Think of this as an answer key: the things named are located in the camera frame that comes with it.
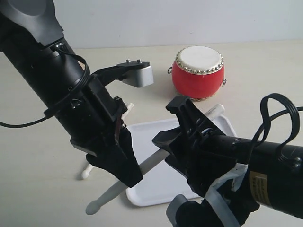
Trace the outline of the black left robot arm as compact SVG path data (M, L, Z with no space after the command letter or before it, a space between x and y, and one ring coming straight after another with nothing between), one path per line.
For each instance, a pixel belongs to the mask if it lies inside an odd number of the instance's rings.
M111 97L106 85L148 62L126 62L91 73L65 40L51 0L1 1L0 50L46 105L45 119L55 117L89 163L128 187L143 179L122 120L126 105Z

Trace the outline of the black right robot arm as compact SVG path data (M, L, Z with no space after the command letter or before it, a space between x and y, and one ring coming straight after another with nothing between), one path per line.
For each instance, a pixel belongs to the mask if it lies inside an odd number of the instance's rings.
M303 149L290 144L301 107L278 93L262 98L263 122L250 140L227 136L188 97L175 97L166 109L179 126L159 132L153 144L202 198L177 195L166 210L173 226L240 227L262 205L303 217Z

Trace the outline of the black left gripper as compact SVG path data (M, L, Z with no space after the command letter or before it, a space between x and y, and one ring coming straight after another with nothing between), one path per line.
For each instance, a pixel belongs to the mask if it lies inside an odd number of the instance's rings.
M68 132L71 144L86 153L94 167L114 175L127 187L142 179L132 147L132 136L123 126L126 105L112 97L96 76L75 94L56 118Z

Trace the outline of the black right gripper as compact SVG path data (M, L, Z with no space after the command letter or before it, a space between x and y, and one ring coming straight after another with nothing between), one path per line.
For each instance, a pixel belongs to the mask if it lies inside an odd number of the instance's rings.
M229 186L242 200L248 219L259 205L244 198L236 184L244 178L247 167L238 164L237 158L220 148L221 143L214 140L225 134L188 96L174 97L166 105L166 110L176 115L180 126L160 131L152 139L155 146L169 152L166 163L182 174L192 191L202 198L211 187Z

